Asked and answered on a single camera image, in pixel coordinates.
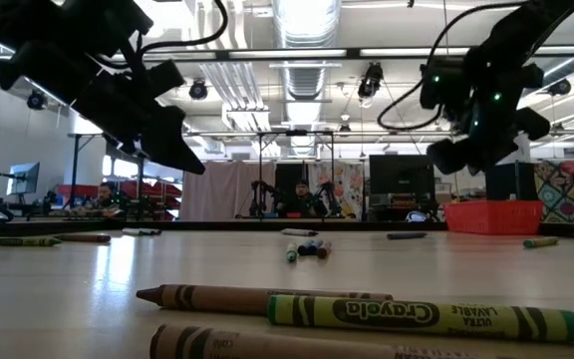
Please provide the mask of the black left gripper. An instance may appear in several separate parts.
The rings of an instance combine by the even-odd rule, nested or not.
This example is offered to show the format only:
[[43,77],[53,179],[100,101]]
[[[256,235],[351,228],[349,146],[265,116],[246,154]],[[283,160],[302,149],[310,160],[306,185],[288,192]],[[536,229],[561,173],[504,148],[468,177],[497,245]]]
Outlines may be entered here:
[[156,99],[184,84],[176,65],[164,61],[149,69],[110,73],[88,55],[70,61],[81,85],[74,107],[101,128],[128,155],[148,155],[165,167],[202,175],[205,167],[183,140],[185,112]]

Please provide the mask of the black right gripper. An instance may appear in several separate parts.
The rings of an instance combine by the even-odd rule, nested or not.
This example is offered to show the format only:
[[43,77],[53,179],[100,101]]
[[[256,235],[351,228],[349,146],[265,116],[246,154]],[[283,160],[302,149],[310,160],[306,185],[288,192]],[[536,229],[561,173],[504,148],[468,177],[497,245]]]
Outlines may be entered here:
[[543,83],[543,71],[535,64],[525,65],[513,58],[492,59],[474,47],[464,58],[467,78],[473,86],[467,114],[467,138],[436,142],[427,156],[445,175],[467,168],[472,175],[485,172],[517,150],[514,139],[521,133],[535,141],[548,135],[548,120],[530,108],[518,109],[525,89]]

